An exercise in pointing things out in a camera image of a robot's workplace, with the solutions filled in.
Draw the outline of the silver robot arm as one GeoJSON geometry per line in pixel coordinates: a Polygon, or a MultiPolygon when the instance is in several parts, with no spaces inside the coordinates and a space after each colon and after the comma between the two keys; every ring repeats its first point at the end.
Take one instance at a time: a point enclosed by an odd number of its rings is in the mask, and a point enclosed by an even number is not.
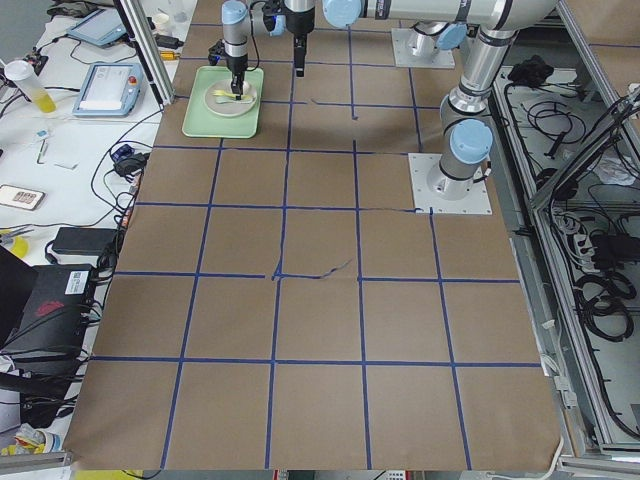
{"type": "Polygon", "coordinates": [[[230,90],[236,100],[244,95],[248,67],[248,40],[256,35],[279,36],[286,20],[279,1],[225,1],[221,7],[224,57],[231,72],[230,90]]]}
{"type": "Polygon", "coordinates": [[[443,116],[468,119],[486,110],[490,88],[518,32],[542,20],[556,5],[555,1],[325,1],[323,12],[336,28],[367,17],[477,26],[459,83],[441,108],[443,116]]]}

